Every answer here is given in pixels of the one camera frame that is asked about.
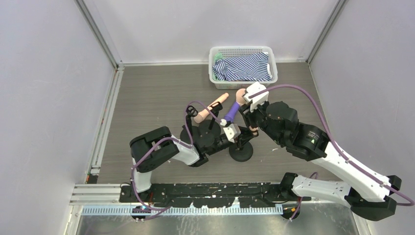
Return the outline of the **black stand front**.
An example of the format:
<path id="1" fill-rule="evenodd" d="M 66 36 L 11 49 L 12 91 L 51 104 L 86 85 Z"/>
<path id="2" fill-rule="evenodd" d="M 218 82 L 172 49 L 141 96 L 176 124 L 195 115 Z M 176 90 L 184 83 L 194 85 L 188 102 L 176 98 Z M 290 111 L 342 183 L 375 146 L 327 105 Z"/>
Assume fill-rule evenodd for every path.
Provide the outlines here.
<path id="1" fill-rule="evenodd" d="M 237 162 L 246 162 L 248 161 L 254 153 L 253 146 L 248 142 L 244 146 L 238 146 L 238 137 L 236 139 L 235 145 L 229 147 L 229 154 L 231 158 Z"/>

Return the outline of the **purple microphone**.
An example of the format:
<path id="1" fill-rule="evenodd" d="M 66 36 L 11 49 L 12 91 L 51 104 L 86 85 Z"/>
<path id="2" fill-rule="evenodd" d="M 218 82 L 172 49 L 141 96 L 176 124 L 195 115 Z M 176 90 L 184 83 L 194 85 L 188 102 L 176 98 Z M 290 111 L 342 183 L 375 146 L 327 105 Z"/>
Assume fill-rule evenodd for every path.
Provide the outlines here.
<path id="1" fill-rule="evenodd" d="M 238 113 L 239 107 L 240 107 L 240 104 L 237 101 L 235 101 L 233 105 L 231 106 L 231 108 L 229 109 L 229 111 L 225 114 L 224 120 L 226 122 L 233 123 L 235 116 Z"/>

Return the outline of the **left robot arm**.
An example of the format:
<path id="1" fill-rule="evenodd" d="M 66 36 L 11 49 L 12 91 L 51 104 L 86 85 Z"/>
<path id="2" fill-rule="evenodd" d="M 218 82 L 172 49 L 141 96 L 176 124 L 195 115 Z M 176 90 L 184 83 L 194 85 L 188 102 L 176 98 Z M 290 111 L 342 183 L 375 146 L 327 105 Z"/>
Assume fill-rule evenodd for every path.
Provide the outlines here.
<path id="1" fill-rule="evenodd" d="M 134 164 L 132 185 L 137 193 L 149 190 L 152 171 L 171 159 L 200 167 L 208 162 L 209 156 L 228 149 L 235 161 L 245 162 L 254 153 L 250 140 L 258 136 L 257 131 L 233 124 L 224 129 L 192 126 L 191 130 L 189 136 L 183 129 L 177 139 L 163 126 L 130 141 Z"/>

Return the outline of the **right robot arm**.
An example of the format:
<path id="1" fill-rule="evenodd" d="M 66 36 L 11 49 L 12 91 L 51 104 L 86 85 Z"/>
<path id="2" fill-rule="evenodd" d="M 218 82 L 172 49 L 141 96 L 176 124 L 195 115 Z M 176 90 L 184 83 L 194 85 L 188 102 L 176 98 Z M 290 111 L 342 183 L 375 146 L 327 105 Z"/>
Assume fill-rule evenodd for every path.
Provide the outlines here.
<path id="1" fill-rule="evenodd" d="M 284 193 L 334 202 L 370 221 L 395 214 L 397 202 L 390 197 L 391 190 L 399 190 L 402 180 L 362 165 L 335 147 L 325 131 L 300 122 L 297 111 L 286 103 L 266 101 L 254 109 L 244 104 L 239 112 L 248 127 L 259 128 L 288 153 L 319 165 L 339 178 L 339 181 L 323 181 L 287 172 L 280 183 Z"/>

